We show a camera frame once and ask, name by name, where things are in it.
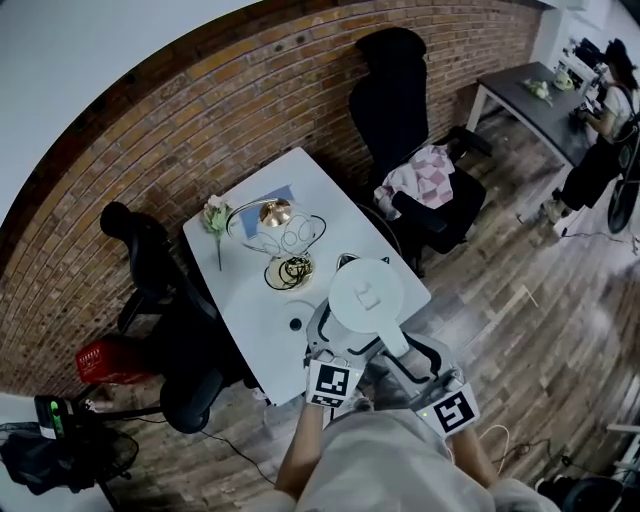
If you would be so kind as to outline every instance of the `person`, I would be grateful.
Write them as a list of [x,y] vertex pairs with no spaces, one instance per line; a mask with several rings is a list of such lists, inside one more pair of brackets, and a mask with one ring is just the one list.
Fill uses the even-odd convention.
[[555,224],[571,211],[582,207],[593,208],[609,182],[618,175],[611,164],[616,158],[614,142],[632,112],[640,111],[640,91],[634,77],[635,66],[629,60],[625,45],[619,39],[609,43],[605,52],[613,83],[603,104],[601,118],[584,113],[584,121],[598,132],[597,142],[589,149],[582,163],[573,169],[562,191],[543,204],[549,220]]
[[454,464],[388,375],[386,386],[374,384],[375,411],[360,399],[357,412],[325,430],[324,408],[306,403],[275,489],[250,510],[559,512],[523,483],[500,479],[472,428],[451,437]]

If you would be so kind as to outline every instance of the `black strap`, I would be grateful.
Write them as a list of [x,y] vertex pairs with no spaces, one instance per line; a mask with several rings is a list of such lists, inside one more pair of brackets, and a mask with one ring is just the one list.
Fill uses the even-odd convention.
[[631,96],[631,92],[629,92],[629,89],[627,89],[624,85],[614,85],[612,87],[617,87],[622,91],[624,97],[627,98],[627,101],[629,102],[629,107],[631,108],[631,119],[636,117],[636,109],[633,108],[633,97]]

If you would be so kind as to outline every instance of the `black cable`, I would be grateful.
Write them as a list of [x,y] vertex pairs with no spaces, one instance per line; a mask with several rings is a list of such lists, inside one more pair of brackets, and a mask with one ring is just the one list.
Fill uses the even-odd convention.
[[[520,457],[523,457],[523,456],[527,455],[531,451],[531,449],[533,447],[539,446],[542,443],[547,443],[547,457],[549,458],[549,461],[552,462],[553,461],[553,455],[551,453],[551,439],[548,438],[548,437],[546,437],[544,439],[541,439],[539,441],[533,442],[533,443],[520,443],[520,444],[517,444],[513,448],[511,448],[504,455],[504,457],[501,457],[501,458],[499,458],[497,460],[493,460],[491,462],[493,464],[496,464],[498,462],[502,462],[504,459],[506,459],[513,452],[518,452],[518,455]],[[581,469],[583,471],[586,471],[587,473],[592,473],[592,474],[597,475],[597,476],[606,476],[604,473],[599,473],[598,471],[593,471],[592,469],[589,469],[587,467],[581,466],[579,464],[575,464],[568,455],[563,455],[560,458],[560,462],[562,462],[562,465],[565,466],[565,467],[574,467],[574,468],[578,468],[578,469]],[[635,470],[635,469],[626,470],[626,473],[630,473],[630,472],[640,473],[640,471]]]
[[[153,421],[153,420],[147,420],[144,418],[126,418],[123,419],[123,421],[133,421],[133,420],[137,420],[137,421],[144,421],[146,423],[166,423],[167,420],[163,420],[163,421]],[[275,482],[273,482],[272,480],[269,480],[262,471],[260,471],[260,467],[249,457],[247,457],[246,455],[244,455],[243,453],[240,452],[240,450],[238,450],[235,446],[233,446],[233,444],[231,444],[231,441],[229,441],[228,439],[225,439],[224,437],[217,437],[211,434],[207,434],[204,430],[201,430],[200,433],[204,434],[207,437],[210,437],[211,439],[215,439],[217,441],[224,441],[225,443],[227,443],[231,449],[236,452],[238,455],[240,455],[240,457],[242,457],[243,459],[251,462],[251,464],[253,464],[256,469],[258,470],[258,473],[260,473],[260,476],[262,478],[264,478],[267,482],[269,482],[271,485],[276,485]]]
[[511,453],[523,448],[523,450],[519,453],[519,455],[521,457],[523,457],[524,455],[526,455],[527,453],[529,453],[531,451],[531,448],[533,448],[534,446],[538,446],[542,443],[547,443],[547,456],[549,457],[549,460],[553,460],[553,455],[551,455],[551,439],[549,438],[545,438],[545,439],[541,439],[540,441],[536,441],[533,443],[520,443],[515,445],[514,447],[512,447],[507,453],[504,454],[503,457],[500,457],[497,460],[492,460],[491,462],[493,464],[497,464],[498,462],[502,462],[504,459],[506,459]]
[[231,441],[229,441],[228,439],[225,439],[224,437],[217,437],[217,436],[213,436],[211,434],[207,434],[204,430],[200,431],[202,434],[204,434],[207,437],[210,437],[211,439],[216,439],[217,441],[224,441],[225,443],[227,443],[231,449],[236,452],[238,455],[240,455],[240,457],[242,457],[243,459],[251,462],[251,464],[253,464],[256,469],[258,470],[258,473],[260,473],[260,476],[262,478],[264,478],[267,482],[269,482],[271,485],[276,485],[275,482],[273,480],[268,479],[264,473],[262,471],[260,471],[260,467],[253,461],[251,460],[249,457],[247,457],[246,455],[244,455],[243,453],[240,452],[240,450],[238,450],[235,446],[233,446],[233,444],[231,444]]
[[619,244],[633,245],[631,242],[629,242],[629,240],[620,240],[618,238],[613,238],[611,235],[609,235],[608,233],[604,233],[603,231],[596,231],[595,233],[574,233],[573,235],[562,235],[562,238],[574,238],[574,237],[589,238],[596,235],[606,236],[612,242],[617,242]]
[[145,418],[120,418],[119,420],[113,420],[113,421],[144,421],[145,423],[166,423],[167,420],[162,420],[162,421],[154,421],[154,420],[147,420]]

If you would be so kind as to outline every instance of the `white shirt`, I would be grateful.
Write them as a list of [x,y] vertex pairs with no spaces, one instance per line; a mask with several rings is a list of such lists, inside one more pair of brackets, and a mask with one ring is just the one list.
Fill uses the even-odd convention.
[[445,444],[409,410],[360,412],[325,430],[300,501],[269,491],[252,512],[559,512],[517,480],[485,489],[449,460]]
[[[640,112],[640,93],[637,89],[631,92],[631,99],[633,100],[633,110],[636,113]],[[613,128],[611,129],[611,134],[609,137],[606,137],[609,142],[613,142],[618,138],[620,130],[631,117],[631,106],[629,105],[629,101],[624,95],[624,92],[614,85],[609,87],[609,90],[607,91],[607,96],[604,99],[604,106],[611,110],[613,115],[616,116],[616,119],[613,122]]]

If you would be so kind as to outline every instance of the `black office chair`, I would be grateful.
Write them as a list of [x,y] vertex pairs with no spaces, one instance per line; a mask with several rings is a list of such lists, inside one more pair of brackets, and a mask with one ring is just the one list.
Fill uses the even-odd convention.
[[[410,30],[394,27],[369,34],[356,42],[369,65],[369,75],[356,84],[349,98],[351,116],[374,161],[370,186],[406,162],[426,142],[426,46]],[[452,144],[449,157],[457,162],[469,149],[491,156],[491,145],[468,130],[455,127],[436,144]],[[423,245],[445,254],[465,240],[482,208],[486,191],[466,172],[449,176],[453,199],[430,209],[404,192],[393,198],[402,216],[391,224],[409,259],[420,259]]]
[[129,249],[137,290],[124,306],[118,328],[125,333],[138,314],[162,316],[146,340],[145,353],[166,378],[160,407],[168,423],[184,433],[207,424],[220,391],[244,379],[257,385],[218,311],[178,267],[167,232],[153,217],[117,202],[105,207],[102,231]]

